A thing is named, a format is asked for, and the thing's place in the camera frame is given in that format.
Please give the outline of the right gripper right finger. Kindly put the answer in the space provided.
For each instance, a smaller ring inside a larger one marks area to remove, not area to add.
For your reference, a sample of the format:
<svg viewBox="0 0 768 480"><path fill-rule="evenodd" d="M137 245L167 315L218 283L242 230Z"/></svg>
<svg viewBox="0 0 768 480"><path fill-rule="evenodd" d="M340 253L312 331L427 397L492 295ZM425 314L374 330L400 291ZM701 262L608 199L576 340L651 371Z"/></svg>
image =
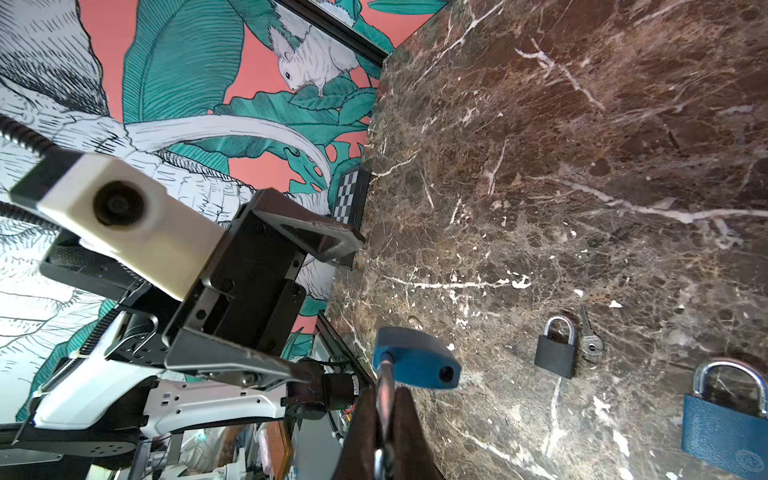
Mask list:
<svg viewBox="0 0 768 480"><path fill-rule="evenodd" d="M395 391L390 441L394 454L393 479L443 479L424 436L411 391L406 387Z"/></svg>

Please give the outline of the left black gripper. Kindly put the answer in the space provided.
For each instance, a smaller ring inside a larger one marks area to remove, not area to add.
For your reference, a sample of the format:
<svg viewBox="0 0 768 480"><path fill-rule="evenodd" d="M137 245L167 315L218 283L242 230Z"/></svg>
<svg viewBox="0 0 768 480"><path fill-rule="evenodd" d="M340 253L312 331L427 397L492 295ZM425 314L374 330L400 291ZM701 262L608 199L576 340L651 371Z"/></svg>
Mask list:
<svg viewBox="0 0 768 480"><path fill-rule="evenodd" d="M306 253L338 264L365 245L352 225L316 214L275 189L237 212L164 332L168 370L269 391L320 375L279 358L306 289Z"/></svg>

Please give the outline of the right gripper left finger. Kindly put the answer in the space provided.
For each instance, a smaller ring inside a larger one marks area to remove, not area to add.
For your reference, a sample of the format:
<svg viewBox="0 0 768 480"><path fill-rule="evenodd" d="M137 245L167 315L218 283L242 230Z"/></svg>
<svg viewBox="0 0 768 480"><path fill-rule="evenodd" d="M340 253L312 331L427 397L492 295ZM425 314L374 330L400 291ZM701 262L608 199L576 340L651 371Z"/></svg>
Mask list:
<svg viewBox="0 0 768 480"><path fill-rule="evenodd" d="M375 451L378 449L379 420L375 388L366 389L358 398L342 452L332 475L333 480L373 480Z"/></svg>

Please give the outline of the blue padlock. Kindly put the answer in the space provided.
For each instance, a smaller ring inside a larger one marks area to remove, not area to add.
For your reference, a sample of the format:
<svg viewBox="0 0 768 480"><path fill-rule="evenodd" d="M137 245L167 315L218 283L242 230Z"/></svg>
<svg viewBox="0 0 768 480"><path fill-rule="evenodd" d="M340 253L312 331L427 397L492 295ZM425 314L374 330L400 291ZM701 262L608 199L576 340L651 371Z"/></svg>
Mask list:
<svg viewBox="0 0 768 480"><path fill-rule="evenodd" d="M738 370L757 388L758 412L748 415L706 398L707 379L719 368ZM697 367L692 392L684 398L683 452L742 479L767 477L767 382L759 370L719 357Z"/></svg>
<svg viewBox="0 0 768 480"><path fill-rule="evenodd" d="M373 366L377 373L376 411L378 439L374 477L391 479L394 471L394 404L398 382L429 390L458 386L462 367L437 337L405 327L378 330Z"/></svg>

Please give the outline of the dark grey padlock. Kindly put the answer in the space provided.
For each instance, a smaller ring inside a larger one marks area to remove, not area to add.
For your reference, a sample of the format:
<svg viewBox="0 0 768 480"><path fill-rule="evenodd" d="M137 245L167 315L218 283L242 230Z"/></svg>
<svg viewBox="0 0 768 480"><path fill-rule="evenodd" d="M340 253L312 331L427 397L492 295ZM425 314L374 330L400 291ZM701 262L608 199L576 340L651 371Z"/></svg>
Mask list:
<svg viewBox="0 0 768 480"><path fill-rule="evenodd" d="M580 348L588 356L598 357L604 353L604 342L591 328L588 313L584 305L580 306L579 316L583 330ZM551 336L555 323L564 323L567 327L567 341L559 342ZM543 333L538 337L534 364L559 377L572 379L576 365L576 340L577 328L574 321L565 315L550 317L544 327Z"/></svg>

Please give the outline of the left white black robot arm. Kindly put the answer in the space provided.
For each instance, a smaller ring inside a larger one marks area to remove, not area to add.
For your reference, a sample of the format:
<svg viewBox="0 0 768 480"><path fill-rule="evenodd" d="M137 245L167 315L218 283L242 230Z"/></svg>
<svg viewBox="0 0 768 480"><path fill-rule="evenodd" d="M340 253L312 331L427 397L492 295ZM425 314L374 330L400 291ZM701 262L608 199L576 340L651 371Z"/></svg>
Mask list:
<svg viewBox="0 0 768 480"><path fill-rule="evenodd" d="M363 237L264 190L242 206L183 301L127 293L34 399L11 443L51 457L108 458L164 434L350 407L364 381L281 354L305 297L303 260L350 260Z"/></svg>

